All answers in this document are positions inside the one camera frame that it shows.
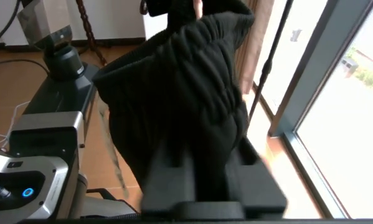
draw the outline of baseboard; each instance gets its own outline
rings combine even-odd
[[[117,38],[117,39],[104,39],[97,40],[97,44],[100,47],[114,47],[114,46],[131,46],[142,44],[146,39],[144,37],[137,38]],[[86,47],[88,46],[87,40],[73,40],[72,46],[74,47]],[[5,45],[0,43],[0,50],[7,50],[9,52],[39,52],[34,46],[30,45]]]

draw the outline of outdoor greenery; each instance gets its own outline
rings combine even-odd
[[[354,47],[351,47],[346,52],[346,57],[354,59],[355,52],[356,52],[356,49]],[[360,81],[362,81],[366,86],[373,89],[373,72],[372,71],[367,70],[362,67],[358,67],[357,70],[354,72],[354,76],[358,78]]]

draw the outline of curtain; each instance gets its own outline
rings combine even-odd
[[[253,11],[255,21],[235,54],[236,78],[243,94],[248,94],[253,86],[254,73],[261,53],[263,38],[267,31],[269,19],[275,0],[243,0]]]

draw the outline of glass pane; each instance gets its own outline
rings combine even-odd
[[[373,10],[297,131],[353,218],[373,218]]]
[[[271,74],[263,89],[263,96],[274,114],[286,93],[289,82],[294,75],[298,62],[301,60],[326,2],[327,0],[294,0],[293,2],[273,58]],[[257,85],[260,82],[261,70],[269,55],[285,4],[286,0],[275,0],[273,4],[254,76]]]

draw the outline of brown twisted pole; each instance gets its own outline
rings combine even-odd
[[[93,52],[96,53],[96,55],[100,59],[100,63],[103,66],[105,66],[107,64],[107,61],[97,47],[97,42],[96,42],[95,36],[93,35],[93,32],[92,32],[91,23],[89,23],[89,20],[88,20],[87,10],[85,9],[84,2],[82,0],[75,0],[75,1],[77,3],[77,6],[78,6],[78,11],[81,14],[82,24],[84,26],[85,33],[87,35],[88,47],[89,47],[89,49],[91,49]]]

